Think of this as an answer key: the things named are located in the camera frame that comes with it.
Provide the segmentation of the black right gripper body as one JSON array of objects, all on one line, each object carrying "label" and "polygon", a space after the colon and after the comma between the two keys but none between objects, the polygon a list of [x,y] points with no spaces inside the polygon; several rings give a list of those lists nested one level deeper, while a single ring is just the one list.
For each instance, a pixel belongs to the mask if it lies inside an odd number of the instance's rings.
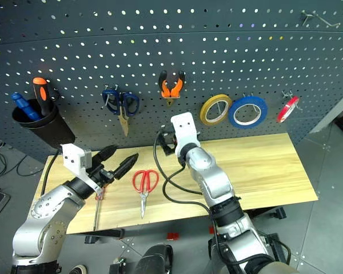
[{"label": "black right gripper body", "polygon": [[174,154],[177,146],[175,132],[161,130],[159,134],[159,145],[166,156]]}]

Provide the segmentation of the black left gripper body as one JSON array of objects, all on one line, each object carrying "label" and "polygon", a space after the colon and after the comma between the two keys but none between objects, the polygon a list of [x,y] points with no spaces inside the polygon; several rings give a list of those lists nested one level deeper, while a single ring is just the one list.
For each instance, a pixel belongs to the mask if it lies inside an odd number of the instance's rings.
[{"label": "black left gripper body", "polygon": [[94,155],[92,157],[91,167],[86,169],[89,178],[100,187],[106,187],[115,180],[114,172],[105,170],[102,164],[108,158],[109,156]]}]

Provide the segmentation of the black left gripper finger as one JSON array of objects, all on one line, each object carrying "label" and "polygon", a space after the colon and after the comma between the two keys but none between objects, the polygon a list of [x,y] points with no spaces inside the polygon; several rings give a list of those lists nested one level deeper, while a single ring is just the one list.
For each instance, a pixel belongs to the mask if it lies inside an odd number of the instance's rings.
[{"label": "black left gripper finger", "polygon": [[108,160],[108,158],[113,156],[113,154],[116,152],[116,150],[117,150],[117,146],[115,146],[115,145],[110,145],[110,146],[104,147],[102,150],[100,150],[98,152],[98,162],[102,163],[102,162]]},{"label": "black left gripper finger", "polygon": [[135,165],[136,161],[138,160],[139,154],[133,154],[128,156],[125,160],[123,160],[119,167],[113,172],[114,178],[120,180],[125,174],[127,174],[132,167]]}]

